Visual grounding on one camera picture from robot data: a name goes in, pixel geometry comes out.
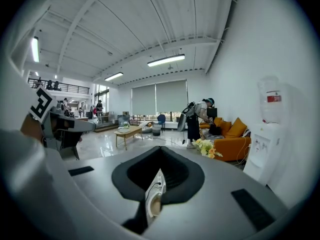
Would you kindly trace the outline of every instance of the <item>orange sofa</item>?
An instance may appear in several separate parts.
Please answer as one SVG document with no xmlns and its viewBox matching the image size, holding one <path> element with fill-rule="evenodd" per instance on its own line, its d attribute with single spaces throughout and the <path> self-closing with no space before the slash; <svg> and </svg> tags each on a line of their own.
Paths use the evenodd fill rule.
<svg viewBox="0 0 320 240">
<path fill-rule="evenodd" d="M 223 157 L 216 155 L 214 159 L 225 162 L 238 160 L 240 162 L 247 155 L 248 147 L 251 143 L 250 137 L 241 137 L 247 126 L 239 118 L 236 119 L 232 126 L 231 122 L 225 122 L 221 117 L 216 117 L 216 119 L 214 119 L 214 123 L 221 127 L 224 138 L 214 140 L 215 150 L 223 155 Z M 200 135 L 201 139 L 206 139 L 203 129 L 200 130 Z"/>
</svg>

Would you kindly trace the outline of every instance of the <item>black pants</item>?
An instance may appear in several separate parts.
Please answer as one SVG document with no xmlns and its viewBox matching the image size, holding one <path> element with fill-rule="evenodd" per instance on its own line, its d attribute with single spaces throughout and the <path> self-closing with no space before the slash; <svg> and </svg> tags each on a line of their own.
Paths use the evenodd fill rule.
<svg viewBox="0 0 320 240">
<path fill-rule="evenodd" d="M 200 128 L 198 116 L 194 114 L 191 117 L 186 119 L 186 123 L 188 125 L 188 139 L 189 140 L 197 140 L 200 139 Z"/>
</svg>

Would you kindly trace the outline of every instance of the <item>trash bin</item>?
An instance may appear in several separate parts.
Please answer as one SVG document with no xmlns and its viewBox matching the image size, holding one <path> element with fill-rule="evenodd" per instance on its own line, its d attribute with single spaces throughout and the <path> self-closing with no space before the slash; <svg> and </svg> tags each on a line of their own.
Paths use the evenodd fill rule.
<svg viewBox="0 0 320 240">
<path fill-rule="evenodd" d="M 154 123 L 152 125 L 152 134 L 153 136 L 160 136 L 161 133 L 161 125 Z"/>
</svg>

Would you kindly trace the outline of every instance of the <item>fluorescent light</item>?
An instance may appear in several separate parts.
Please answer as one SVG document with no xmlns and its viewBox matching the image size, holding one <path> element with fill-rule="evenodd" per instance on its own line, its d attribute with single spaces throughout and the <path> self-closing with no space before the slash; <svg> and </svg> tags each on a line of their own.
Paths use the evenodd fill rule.
<svg viewBox="0 0 320 240">
<path fill-rule="evenodd" d="M 32 49 L 33 60 L 35 62 L 39 62 L 38 37 L 36 36 L 31 41 L 31 49 Z"/>
<path fill-rule="evenodd" d="M 161 59 L 157 59 L 157 60 L 148 62 L 148 66 L 149 67 L 153 67 L 153 66 L 157 66 L 157 65 L 160 65 L 160 64 L 164 64 L 164 63 L 168 63 L 168 62 L 180 61 L 180 60 L 184 60 L 184 59 L 185 59 L 185 55 L 184 54 L 180 54 L 180 55 L 170 56 L 170 57 L 161 58 Z"/>
<path fill-rule="evenodd" d="M 123 76 L 123 73 L 119 72 L 119 73 L 116 73 L 116 74 L 114 74 L 114 75 L 112 75 L 112 76 L 107 77 L 107 78 L 104 79 L 104 80 L 105 80 L 105 81 L 110 81 L 110 80 L 112 80 L 112 79 L 115 79 L 115 78 L 118 78 L 118 77 L 121 77 L 121 76 Z"/>
</svg>

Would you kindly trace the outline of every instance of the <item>white sneaker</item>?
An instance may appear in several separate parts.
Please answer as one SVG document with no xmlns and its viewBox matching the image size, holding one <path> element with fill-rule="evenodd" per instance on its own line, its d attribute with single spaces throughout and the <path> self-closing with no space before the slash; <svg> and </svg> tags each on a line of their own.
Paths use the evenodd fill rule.
<svg viewBox="0 0 320 240">
<path fill-rule="evenodd" d="M 188 144 L 188 145 L 186 145 L 186 148 L 188 150 L 190 150 L 190 149 L 195 149 L 196 147 L 194 145 L 192 145 L 192 144 Z"/>
</svg>

